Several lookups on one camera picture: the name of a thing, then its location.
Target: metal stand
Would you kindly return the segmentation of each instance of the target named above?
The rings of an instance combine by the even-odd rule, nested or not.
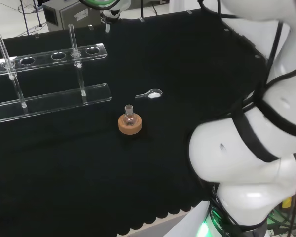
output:
[[[38,18],[38,22],[39,22],[39,27],[42,27],[42,24],[40,23],[40,19],[39,19],[39,15],[38,15],[38,10],[36,8],[35,0],[33,0],[33,4],[34,4],[34,8],[35,8],[35,11],[36,11],[36,14],[37,14],[37,18]]]
[[[141,18],[144,18],[144,0],[140,0]]]
[[[25,26],[26,26],[26,31],[27,31],[28,36],[29,36],[30,35],[29,34],[29,28],[28,28],[28,24],[26,23],[25,12],[24,12],[24,7],[23,7],[22,0],[20,0],[20,3],[21,3],[21,7],[22,7],[22,12],[23,12],[24,22],[25,22]]]

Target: glass test tube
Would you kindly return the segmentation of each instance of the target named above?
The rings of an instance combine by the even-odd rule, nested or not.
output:
[[[14,69],[14,66],[13,66],[11,60],[10,60],[8,51],[6,50],[6,47],[5,47],[5,44],[4,44],[1,34],[0,34],[0,51],[1,51],[2,56],[4,57],[4,60],[5,60],[4,66],[5,66],[6,70],[8,71],[8,75],[9,75],[10,80],[13,83],[15,92],[21,102],[22,107],[26,108],[27,105],[25,103],[25,99],[24,99],[24,96],[23,96],[23,93],[22,93],[22,90],[21,90],[21,87],[20,87],[20,84],[19,84],[19,81],[17,78],[17,73]]]
[[[70,40],[71,40],[71,47],[73,49],[72,57],[76,58],[80,56],[80,52],[78,51],[77,41],[75,39],[75,33],[74,33],[74,25],[69,24],[69,33],[70,33]]]
[[[69,33],[70,33],[71,46],[73,49],[71,56],[73,58],[79,59],[79,57],[81,56],[81,52],[79,52],[79,50],[78,50],[77,41],[75,39],[74,25],[69,24],[68,28],[69,28]],[[85,87],[84,87],[84,81],[83,81],[81,60],[76,60],[74,62],[74,65],[77,67],[77,75],[78,75],[78,82],[79,82],[80,89],[81,89],[81,95],[84,97],[84,96],[86,96],[86,93],[85,93]]]

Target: transparent base plate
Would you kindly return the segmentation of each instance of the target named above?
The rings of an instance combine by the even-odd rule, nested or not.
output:
[[[25,98],[27,107],[23,108],[19,100],[0,103],[0,122],[6,122],[60,110],[100,103],[112,99],[109,86],[92,85],[85,88],[86,96],[80,88]]]

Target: label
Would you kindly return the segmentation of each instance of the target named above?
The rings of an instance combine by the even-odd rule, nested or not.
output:
[[[83,18],[87,17],[89,15],[88,9],[85,9],[76,15],[74,15],[75,18],[77,18],[77,21],[82,20]]]
[[[219,216],[219,211],[217,211],[217,209],[215,207],[213,207],[211,205],[211,210],[209,212],[210,216],[211,216],[211,219],[212,219],[212,222],[213,222],[213,225],[215,226],[216,230],[222,235],[222,236],[225,236],[224,235],[224,232],[226,232],[223,228],[222,228],[222,217]],[[230,237],[230,233],[226,232],[226,236],[227,237]]]

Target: black fabric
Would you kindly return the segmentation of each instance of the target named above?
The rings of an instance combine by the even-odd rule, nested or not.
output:
[[[270,153],[256,136],[243,112],[242,100],[239,100],[233,105],[231,116],[242,141],[258,159],[263,160],[264,162],[272,162],[279,159],[279,157]]]
[[[76,30],[79,46],[104,43],[83,64],[85,85],[107,82],[113,100],[0,123],[0,237],[115,237],[205,196],[188,167],[187,135],[228,111],[265,78],[265,61],[200,10]],[[68,31],[5,39],[10,56],[70,48]],[[18,74],[26,97],[78,87],[73,65]],[[135,100],[149,89],[155,100]],[[16,99],[0,76],[0,102]],[[127,137],[126,104],[143,119]]]
[[[258,100],[255,102],[258,109],[264,114],[264,116],[270,120],[272,124],[277,126],[280,130],[296,137],[296,125],[289,122],[282,116],[280,116],[271,106],[265,101]]]

